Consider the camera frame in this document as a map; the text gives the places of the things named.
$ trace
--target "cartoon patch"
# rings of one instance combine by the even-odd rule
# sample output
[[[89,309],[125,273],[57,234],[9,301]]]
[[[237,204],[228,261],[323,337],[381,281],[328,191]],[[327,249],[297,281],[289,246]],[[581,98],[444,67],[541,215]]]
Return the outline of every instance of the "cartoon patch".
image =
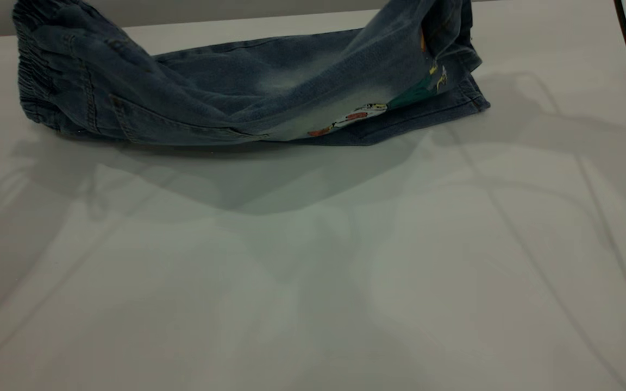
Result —
[[[343,118],[338,119],[333,122],[330,126],[325,129],[318,131],[309,131],[308,135],[311,137],[323,136],[325,134],[330,133],[333,129],[340,129],[342,127],[353,124],[354,122],[362,121],[362,119],[373,118],[376,116],[380,116],[381,114],[387,111],[387,104],[367,104],[365,106],[361,106],[358,109],[355,109],[350,114],[347,114]]]

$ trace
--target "jeans pocket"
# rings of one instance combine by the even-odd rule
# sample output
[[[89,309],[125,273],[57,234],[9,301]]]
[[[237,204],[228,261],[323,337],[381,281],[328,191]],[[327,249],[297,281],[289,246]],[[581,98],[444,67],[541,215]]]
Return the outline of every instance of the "jeans pocket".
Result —
[[[121,97],[111,96],[117,121],[129,141],[157,146],[224,146],[260,141],[267,134],[246,134],[229,127],[204,127],[166,118]]]

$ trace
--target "yellow embroidery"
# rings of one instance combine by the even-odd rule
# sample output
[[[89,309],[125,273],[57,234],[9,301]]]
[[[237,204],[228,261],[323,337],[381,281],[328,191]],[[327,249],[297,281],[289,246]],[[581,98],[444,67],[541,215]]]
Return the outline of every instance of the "yellow embroidery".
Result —
[[[436,83],[436,92],[439,92],[441,86],[445,86],[448,84],[448,73],[446,72],[446,67],[443,67],[443,74],[441,75],[441,79]]]

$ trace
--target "white table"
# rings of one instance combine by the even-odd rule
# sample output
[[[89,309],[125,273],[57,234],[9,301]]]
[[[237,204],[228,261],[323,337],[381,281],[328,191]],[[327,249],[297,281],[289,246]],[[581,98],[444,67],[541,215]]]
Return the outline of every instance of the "white table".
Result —
[[[493,108],[370,148],[75,143],[0,37],[0,391],[626,388],[626,52],[474,5]],[[129,29],[151,53],[373,12]]]

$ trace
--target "jeans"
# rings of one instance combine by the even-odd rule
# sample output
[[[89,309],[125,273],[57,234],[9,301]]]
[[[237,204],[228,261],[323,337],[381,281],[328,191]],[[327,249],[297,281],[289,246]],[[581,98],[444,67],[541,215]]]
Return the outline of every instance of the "jeans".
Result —
[[[390,0],[363,29],[151,56],[81,0],[18,0],[28,118],[169,146],[367,146],[479,113],[470,0]]]

